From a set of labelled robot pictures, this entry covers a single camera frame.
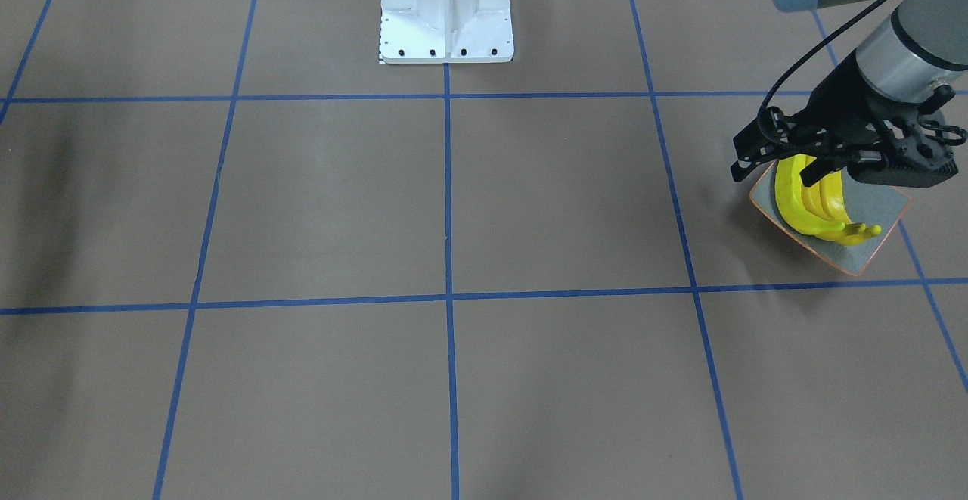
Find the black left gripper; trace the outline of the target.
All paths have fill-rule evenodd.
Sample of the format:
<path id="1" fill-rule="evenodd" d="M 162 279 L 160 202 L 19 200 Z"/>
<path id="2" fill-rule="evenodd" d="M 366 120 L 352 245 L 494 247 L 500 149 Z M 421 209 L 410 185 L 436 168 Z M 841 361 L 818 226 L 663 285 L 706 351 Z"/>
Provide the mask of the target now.
<path id="1" fill-rule="evenodd" d="M 884 70 L 870 65 L 879 59 L 851 53 L 796 114 L 803 186 L 840 170 L 855 182 L 906 188 L 930 188 L 958 175 L 954 146 L 961 144 L 961 128 L 942 114 L 954 99 L 954 74 L 915 55 Z"/>

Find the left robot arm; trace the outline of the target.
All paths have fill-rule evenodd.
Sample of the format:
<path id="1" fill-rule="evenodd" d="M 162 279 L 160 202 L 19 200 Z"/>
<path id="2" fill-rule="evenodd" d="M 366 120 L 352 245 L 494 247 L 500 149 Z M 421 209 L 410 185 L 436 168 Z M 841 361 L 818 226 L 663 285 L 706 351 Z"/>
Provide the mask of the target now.
<path id="1" fill-rule="evenodd" d="M 858 23 L 891 0 L 772 0 L 785 13 L 865 3 Z M 898 0 L 860 44 L 812 91 L 798 113 L 777 108 L 764 127 L 779 157 L 813 156 L 813 185 L 844 169 L 870 185 L 930 188 L 958 172 L 955 146 L 966 133 L 941 109 L 966 76 L 966 0 Z"/>

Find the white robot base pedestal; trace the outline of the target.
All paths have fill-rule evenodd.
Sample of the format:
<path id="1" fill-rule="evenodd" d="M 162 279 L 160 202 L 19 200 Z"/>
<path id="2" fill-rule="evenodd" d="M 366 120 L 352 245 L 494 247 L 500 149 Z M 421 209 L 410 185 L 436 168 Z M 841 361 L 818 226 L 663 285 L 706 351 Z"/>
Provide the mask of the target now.
<path id="1" fill-rule="evenodd" d="M 502 64 L 515 55 L 511 0 L 380 0 L 378 61 Z"/>

